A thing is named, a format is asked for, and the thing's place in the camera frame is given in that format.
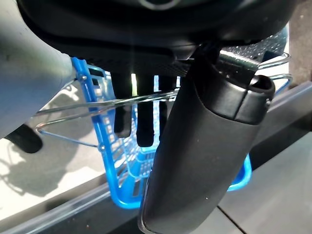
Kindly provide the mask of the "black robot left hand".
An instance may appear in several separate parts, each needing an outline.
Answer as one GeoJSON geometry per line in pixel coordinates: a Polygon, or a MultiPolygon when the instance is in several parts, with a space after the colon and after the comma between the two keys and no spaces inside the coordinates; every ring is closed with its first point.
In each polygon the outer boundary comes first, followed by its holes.
{"type": "Polygon", "coordinates": [[[20,0],[44,42],[112,73],[182,76],[144,191],[147,234],[188,234],[218,205],[252,147],[274,83],[222,47],[279,32],[294,0],[20,0]]]}

